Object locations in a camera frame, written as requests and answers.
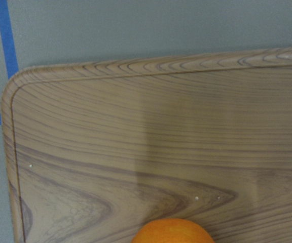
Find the orange fruit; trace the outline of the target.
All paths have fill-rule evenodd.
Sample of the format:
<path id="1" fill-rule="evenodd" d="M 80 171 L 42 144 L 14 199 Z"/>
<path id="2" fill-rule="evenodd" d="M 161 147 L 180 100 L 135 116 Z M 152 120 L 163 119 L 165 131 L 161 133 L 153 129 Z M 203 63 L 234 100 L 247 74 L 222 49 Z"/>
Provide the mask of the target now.
<path id="1" fill-rule="evenodd" d="M 209 233 L 190 220 L 167 218 L 144 225 L 131 241 L 138 242 L 214 242 Z"/>

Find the wooden cutting board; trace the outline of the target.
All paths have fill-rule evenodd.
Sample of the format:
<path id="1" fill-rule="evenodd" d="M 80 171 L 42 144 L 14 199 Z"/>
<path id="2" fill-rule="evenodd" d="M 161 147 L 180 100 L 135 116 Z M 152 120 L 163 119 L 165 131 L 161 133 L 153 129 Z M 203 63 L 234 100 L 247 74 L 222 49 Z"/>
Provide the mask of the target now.
<path id="1" fill-rule="evenodd" d="M 15 242 L 292 242 L 292 47 L 27 68 L 1 113 Z"/>

